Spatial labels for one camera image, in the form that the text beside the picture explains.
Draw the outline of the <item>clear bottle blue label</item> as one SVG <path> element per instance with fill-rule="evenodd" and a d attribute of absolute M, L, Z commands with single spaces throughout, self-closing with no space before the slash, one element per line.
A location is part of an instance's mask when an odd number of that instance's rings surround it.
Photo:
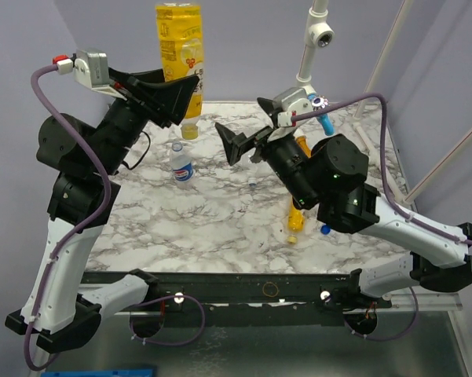
<path fill-rule="evenodd" d="M 180 141 L 175 141 L 171 145 L 170 168 L 176 182 L 188 182 L 193 178 L 192 158 Z"/>

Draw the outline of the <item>blue bottle cap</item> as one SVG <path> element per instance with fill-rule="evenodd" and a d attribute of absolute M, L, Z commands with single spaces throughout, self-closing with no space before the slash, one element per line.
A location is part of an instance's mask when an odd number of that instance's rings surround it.
<path fill-rule="evenodd" d="M 324 235 L 327 235 L 331 232 L 331 227 L 328 225 L 322 225 L 320 228 L 320 232 Z"/>

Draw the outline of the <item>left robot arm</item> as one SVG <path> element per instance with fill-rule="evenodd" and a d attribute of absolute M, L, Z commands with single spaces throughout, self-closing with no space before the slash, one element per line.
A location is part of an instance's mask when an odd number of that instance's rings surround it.
<path fill-rule="evenodd" d="M 86 263 L 107 224 L 120 187 L 111 181 L 148 123 L 179 124 L 199 83 L 195 75 L 166 81 L 160 70 L 109 72 L 118 96 L 97 126 L 51 111 L 38 134 L 37 160 L 57 171 L 48 206 L 42 264 L 25 305 L 5 319 L 25 338 L 35 335 L 47 353 L 78 349 L 101 323 L 131 306 L 152 309 L 182 293 L 151 273 L 134 269 L 114 283 L 79 292 Z"/>

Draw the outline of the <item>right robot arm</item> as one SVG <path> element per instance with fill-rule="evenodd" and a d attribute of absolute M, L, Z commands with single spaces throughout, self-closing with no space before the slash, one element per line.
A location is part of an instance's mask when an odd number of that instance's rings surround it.
<path fill-rule="evenodd" d="M 388 188 L 369 185 L 368 156 L 341 134 L 304 152 L 295 131 L 331 111 L 323 101 L 300 98 L 286 104 L 259 98 L 258 103 L 271 126 L 246 136 L 216 125 L 230 165 L 250 153 L 253 162 L 271 167 L 299 210 L 316 209 L 318 220 L 336 232 L 376 237 L 406 250 L 396 261 L 353 271 L 354 283 L 345 290 L 350 305 L 361 308 L 407 287 L 449 293 L 472 284 L 472 224 L 430 220 L 397 204 Z"/>

